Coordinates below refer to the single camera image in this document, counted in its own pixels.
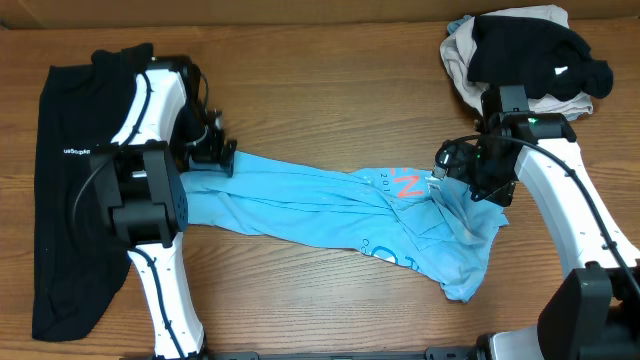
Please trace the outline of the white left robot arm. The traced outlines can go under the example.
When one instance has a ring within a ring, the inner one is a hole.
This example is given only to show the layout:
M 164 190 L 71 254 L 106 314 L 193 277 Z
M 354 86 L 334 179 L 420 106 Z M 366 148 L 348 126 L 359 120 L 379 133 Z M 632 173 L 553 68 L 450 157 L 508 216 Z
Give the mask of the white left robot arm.
M 237 142 L 227 138 L 222 113 L 207 108 L 208 81 L 189 57 L 145 60 L 135 81 L 127 118 L 93 150 L 82 188 L 95 190 L 107 233 L 140 277 L 154 358 L 205 359 L 205 328 L 184 266 L 188 200 L 180 176 L 194 163 L 232 176 Z

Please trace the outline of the light blue t-shirt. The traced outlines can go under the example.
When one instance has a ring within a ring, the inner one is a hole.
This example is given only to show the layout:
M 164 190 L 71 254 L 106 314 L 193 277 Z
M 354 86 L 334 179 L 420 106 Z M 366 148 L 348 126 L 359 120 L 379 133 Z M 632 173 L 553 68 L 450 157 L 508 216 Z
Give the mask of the light blue t-shirt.
M 181 180 L 193 225 L 356 250 L 428 277 L 454 301 L 476 293 L 508 224 L 503 207 L 429 170 L 343 173 L 239 152 L 232 176 L 195 164 Z

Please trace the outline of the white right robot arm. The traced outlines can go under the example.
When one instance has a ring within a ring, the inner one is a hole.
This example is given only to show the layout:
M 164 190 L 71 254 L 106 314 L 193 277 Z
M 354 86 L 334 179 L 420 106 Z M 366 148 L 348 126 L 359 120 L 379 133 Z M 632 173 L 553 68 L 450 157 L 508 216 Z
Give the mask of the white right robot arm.
M 636 359 L 639 250 L 610 215 L 561 113 L 530 110 L 523 86 L 481 96 L 473 135 L 445 141 L 436 178 L 467 185 L 474 201 L 507 207 L 516 184 L 533 197 L 554 241 L 564 280 L 536 324 L 481 335 L 471 347 L 432 348 L 429 359 Z

